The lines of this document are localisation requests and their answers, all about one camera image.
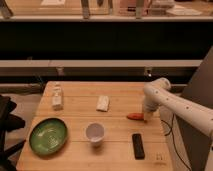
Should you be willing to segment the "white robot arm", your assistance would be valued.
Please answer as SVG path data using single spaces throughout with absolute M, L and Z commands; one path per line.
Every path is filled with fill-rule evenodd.
M 171 84 L 166 78 L 144 85 L 142 106 L 144 120 L 149 121 L 153 113 L 162 105 L 213 140 L 213 109 L 176 96 L 169 92 L 170 89 Z

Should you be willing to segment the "dark robot base panel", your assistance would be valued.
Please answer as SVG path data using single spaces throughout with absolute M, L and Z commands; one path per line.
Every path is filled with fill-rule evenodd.
M 191 77 L 181 96 L 213 109 L 213 46 Z M 176 117 L 176 119 L 191 170 L 204 171 L 211 140 L 180 117 Z

